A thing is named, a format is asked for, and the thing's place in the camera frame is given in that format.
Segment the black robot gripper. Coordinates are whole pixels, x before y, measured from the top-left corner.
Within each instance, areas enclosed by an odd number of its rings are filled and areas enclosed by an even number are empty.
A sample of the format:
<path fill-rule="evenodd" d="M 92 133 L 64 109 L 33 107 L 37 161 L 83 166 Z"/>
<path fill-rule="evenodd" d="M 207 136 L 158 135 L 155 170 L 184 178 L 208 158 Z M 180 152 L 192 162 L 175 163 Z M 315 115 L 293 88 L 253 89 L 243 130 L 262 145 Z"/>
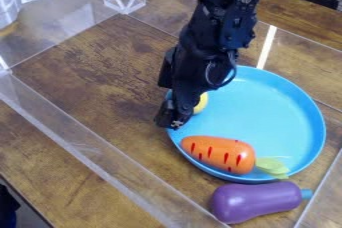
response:
<path fill-rule="evenodd" d="M 237 75 L 238 49 L 200 40 L 183 30 L 166 52 L 158 85 L 171 91 L 162 102 L 155 124 L 178 130 L 190 120 L 200 95 L 226 86 Z"/>

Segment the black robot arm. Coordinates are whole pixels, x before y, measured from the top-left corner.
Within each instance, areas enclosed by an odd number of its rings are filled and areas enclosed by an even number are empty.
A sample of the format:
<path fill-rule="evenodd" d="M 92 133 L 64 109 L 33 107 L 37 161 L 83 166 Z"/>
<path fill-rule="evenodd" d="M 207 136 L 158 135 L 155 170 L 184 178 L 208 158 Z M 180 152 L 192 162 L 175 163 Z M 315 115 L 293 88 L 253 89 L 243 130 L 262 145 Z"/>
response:
<path fill-rule="evenodd" d="M 167 52 L 158 85 L 171 90 L 155 116 L 158 126 L 180 128 L 194 115 L 203 93 L 237 76 L 239 50 L 255 38 L 259 0 L 198 0 L 179 41 Z"/>

